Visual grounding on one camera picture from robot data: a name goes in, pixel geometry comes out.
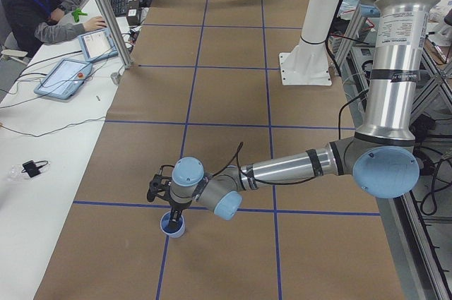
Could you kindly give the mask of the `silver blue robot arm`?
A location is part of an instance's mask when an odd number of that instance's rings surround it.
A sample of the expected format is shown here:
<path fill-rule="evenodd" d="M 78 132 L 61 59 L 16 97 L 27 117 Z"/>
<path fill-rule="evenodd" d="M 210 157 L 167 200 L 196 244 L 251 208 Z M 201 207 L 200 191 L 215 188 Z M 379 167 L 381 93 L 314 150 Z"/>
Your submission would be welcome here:
<path fill-rule="evenodd" d="M 349 174 L 365 192 L 377 198 L 396 198 L 411 191 L 420 168 L 412 149 L 410 113 L 429 12 L 440 0 L 362 0 L 380 13 L 364 121 L 352 137 L 324 148 L 205 172 L 199 160 L 181 158 L 169 183 L 171 210 L 161 221 L 174 236 L 184 231 L 182 211 L 200 203 L 224 220 L 242 202 L 242 191 L 267 185 L 302 184 L 326 174 Z"/>

